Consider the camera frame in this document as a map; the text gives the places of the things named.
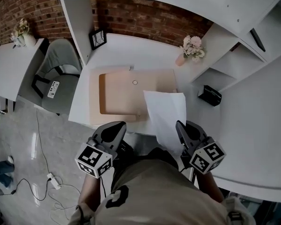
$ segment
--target red brick wall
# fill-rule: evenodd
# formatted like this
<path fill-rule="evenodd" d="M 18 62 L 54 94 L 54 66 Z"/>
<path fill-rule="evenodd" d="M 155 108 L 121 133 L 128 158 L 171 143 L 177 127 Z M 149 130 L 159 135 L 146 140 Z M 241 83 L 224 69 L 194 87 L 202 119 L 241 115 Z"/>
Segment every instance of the red brick wall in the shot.
<path fill-rule="evenodd" d="M 203 37 L 213 24 L 190 11 L 154 0 L 91 0 L 95 29 L 175 46 L 186 35 Z"/>
<path fill-rule="evenodd" d="M 20 19 L 30 21 L 36 38 L 71 38 L 59 0 L 0 0 L 0 44 L 11 42 L 10 33 Z"/>

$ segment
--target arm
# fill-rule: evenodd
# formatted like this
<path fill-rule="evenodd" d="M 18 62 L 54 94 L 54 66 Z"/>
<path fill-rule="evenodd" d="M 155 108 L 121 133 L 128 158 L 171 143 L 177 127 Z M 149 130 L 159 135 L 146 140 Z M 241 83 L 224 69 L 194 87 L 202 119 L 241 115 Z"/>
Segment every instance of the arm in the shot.
<path fill-rule="evenodd" d="M 86 203 L 90 209 L 96 211 L 100 205 L 100 179 L 85 175 L 78 204 Z"/>
<path fill-rule="evenodd" d="M 221 203 L 224 200 L 224 196 L 218 188 L 211 172 L 203 175 L 200 172 L 196 172 L 199 188 L 203 193 L 208 194 L 213 200 Z"/>

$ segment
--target white table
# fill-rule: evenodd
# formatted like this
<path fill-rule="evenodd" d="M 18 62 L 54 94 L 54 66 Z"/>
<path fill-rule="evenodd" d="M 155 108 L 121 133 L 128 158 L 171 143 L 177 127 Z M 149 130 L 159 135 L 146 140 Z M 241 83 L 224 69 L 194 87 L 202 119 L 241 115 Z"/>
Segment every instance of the white table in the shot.
<path fill-rule="evenodd" d="M 198 70 L 200 64 L 190 61 L 183 66 L 175 65 L 182 51 L 175 46 L 148 39 L 117 34 L 107 34 L 107 43 L 91 53 L 83 68 L 73 98 L 69 121 L 92 125 L 89 115 L 89 75 L 92 68 L 102 66 L 132 65 L 134 70 L 170 68 L 174 70 L 178 92 L 186 97 L 187 119 L 201 125 L 208 135 L 218 137 L 220 106 L 212 107 L 197 98 L 197 89 L 190 84 L 190 74 Z M 127 123 L 127 131 L 145 135 L 155 135 L 150 120 Z"/>
<path fill-rule="evenodd" d="M 15 47 L 14 43 L 0 46 L 0 96 L 16 101 L 21 84 L 40 45 L 39 39 L 34 47 Z"/>

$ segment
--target white paper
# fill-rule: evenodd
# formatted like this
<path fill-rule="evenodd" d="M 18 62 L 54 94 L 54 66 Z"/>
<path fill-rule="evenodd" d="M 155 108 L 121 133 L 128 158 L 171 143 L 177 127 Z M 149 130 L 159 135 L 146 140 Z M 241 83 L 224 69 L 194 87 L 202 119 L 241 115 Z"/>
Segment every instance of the white paper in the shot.
<path fill-rule="evenodd" d="M 186 123 L 184 94 L 155 91 L 144 91 L 144 94 L 158 143 L 172 154 L 181 155 L 183 145 L 176 131 L 176 122 Z"/>

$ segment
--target white floor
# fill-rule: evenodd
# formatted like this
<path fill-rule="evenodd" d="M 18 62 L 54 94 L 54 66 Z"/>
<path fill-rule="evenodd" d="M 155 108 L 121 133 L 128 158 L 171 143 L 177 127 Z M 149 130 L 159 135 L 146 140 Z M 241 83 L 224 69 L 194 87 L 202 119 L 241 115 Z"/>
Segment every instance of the white floor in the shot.
<path fill-rule="evenodd" d="M 15 183 L 26 178 L 38 198 L 44 197 L 48 171 L 40 149 L 36 112 L 42 147 L 50 172 L 59 176 L 64 184 L 73 185 L 80 190 L 85 174 L 78 169 L 74 157 L 80 144 L 86 142 L 94 130 L 69 122 L 66 115 L 57 116 L 37 110 L 33 105 L 17 102 L 14 113 L 0 114 L 0 161 L 12 155 L 15 160 Z M 140 155 L 149 153 L 158 145 L 156 139 L 149 136 L 131 134 L 125 135 L 124 140 Z M 112 170 L 103 175 L 107 193 L 110 192 L 111 179 Z M 74 188 L 51 188 L 52 185 L 49 184 L 49 193 L 64 207 L 76 205 L 79 193 Z M 48 195 L 42 202 L 36 200 L 25 181 L 21 182 L 14 195 L 0 196 L 1 212 L 7 224 L 11 225 L 56 224 L 50 219 L 53 204 L 54 200 Z M 67 217 L 72 213 L 73 209 L 67 210 Z M 52 212 L 52 217 L 61 225 L 68 222 L 61 210 Z"/>

